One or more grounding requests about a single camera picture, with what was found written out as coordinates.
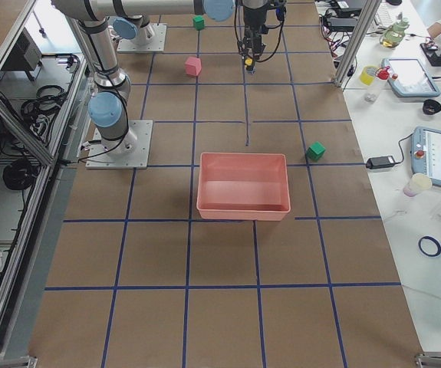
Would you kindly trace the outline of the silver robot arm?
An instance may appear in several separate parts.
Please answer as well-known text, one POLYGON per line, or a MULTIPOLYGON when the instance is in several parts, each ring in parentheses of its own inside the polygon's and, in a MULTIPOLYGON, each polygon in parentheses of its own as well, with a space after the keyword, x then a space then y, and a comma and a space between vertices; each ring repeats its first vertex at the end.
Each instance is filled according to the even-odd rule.
POLYGON ((247 153, 279 153, 276 129, 253 128, 245 99, 229 83, 232 75, 253 72, 265 62, 263 36, 271 11, 285 13, 280 1, 56 1, 75 25, 75 35, 94 69, 97 93, 88 112, 97 132, 85 143, 86 160, 129 165, 147 154, 155 164, 184 164, 195 156, 195 128, 219 127, 218 143, 247 153), (233 20, 236 56, 196 56, 199 36, 174 30, 184 54, 161 54, 169 29, 160 18, 189 16, 233 20))
POLYGON ((112 26, 122 39, 138 45, 149 44, 156 35, 148 15, 117 17, 113 20, 112 26))

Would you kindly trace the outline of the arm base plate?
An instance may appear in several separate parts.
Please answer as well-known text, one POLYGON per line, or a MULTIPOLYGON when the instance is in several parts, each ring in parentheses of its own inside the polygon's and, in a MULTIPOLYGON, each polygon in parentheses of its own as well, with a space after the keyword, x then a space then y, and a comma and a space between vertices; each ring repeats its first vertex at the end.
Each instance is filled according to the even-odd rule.
POLYGON ((163 52, 166 43, 167 24, 149 23, 140 28, 133 39, 121 38, 117 52, 121 54, 148 54, 163 52))
POLYGON ((119 141, 112 145, 109 141, 90 147, 87 169, 146 169, 153 133, 152 120, 130 120, 129 131, 123 142, 114 150, 119 141))

